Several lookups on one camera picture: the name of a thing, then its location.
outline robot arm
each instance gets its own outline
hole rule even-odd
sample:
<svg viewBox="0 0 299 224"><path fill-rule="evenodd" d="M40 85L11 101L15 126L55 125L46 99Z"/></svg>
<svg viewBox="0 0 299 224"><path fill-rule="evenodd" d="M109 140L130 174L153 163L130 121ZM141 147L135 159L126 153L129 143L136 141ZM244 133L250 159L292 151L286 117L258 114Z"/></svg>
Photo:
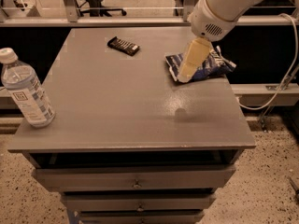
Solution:
<svg viewBox="0 0 299 224"><path fill-rule="evenodd" d="M190 17L192 32L198 37L185 52L178 80L188 82L202 64L211 42L223 39L238 19L252 6L263 0L199 0ZM290 0L299 8L299 0Z"/></svg>

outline plastic bottle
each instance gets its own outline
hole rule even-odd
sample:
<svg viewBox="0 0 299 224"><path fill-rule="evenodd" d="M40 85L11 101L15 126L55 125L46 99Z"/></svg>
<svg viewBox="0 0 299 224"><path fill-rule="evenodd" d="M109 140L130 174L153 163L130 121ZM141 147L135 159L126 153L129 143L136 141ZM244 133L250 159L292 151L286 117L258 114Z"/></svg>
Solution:
<svg viewBox="0 0 299 224"><path fill-rule="evenodd" d="M1 81L27 121L36 128L49 125L55 112L34 68L18 60L11 48L0 49L0 63Z"/></svg>

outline white bottle cap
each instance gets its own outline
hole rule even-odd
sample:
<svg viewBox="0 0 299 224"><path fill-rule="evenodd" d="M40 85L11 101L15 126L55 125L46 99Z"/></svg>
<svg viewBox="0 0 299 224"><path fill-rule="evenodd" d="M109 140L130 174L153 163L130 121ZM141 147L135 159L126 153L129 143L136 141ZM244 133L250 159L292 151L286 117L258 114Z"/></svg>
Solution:
<svg viewBox="0 0 299 224"><path fill-rule="evenodd" d="M4 48L0 49L0 63L14 63L18 60L18 56L13 49Z"/></svg>

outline table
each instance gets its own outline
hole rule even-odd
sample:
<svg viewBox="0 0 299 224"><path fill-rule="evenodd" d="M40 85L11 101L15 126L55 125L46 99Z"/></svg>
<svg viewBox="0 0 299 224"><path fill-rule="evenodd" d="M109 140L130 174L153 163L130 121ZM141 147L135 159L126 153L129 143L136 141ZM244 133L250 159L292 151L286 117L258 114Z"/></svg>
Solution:
<svg viewBox="0 0 299 224"><path fill-rule="evenodd" d="M114 36L141 50L108 48ZM199 221L255 142L226 77L171 78L164 56L193 38L189 27L72 29L44 82L55 120L24 120L8 150L84 223Z"/></svg>

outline tabletop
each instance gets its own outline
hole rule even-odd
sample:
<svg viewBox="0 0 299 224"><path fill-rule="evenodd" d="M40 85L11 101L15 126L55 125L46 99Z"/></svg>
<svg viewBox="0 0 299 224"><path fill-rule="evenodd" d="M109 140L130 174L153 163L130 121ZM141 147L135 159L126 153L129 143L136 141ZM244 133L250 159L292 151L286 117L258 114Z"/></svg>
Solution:
<svg viewBox="0 0 299 224"><path fill-rule="evenodd" d="M111 49L112 37L140 51ZM185 50L190 27L72 29L44 87L57 115L46 128L24 120L11 152L253 148L226 77L178 84L165 55Z"/></svg>

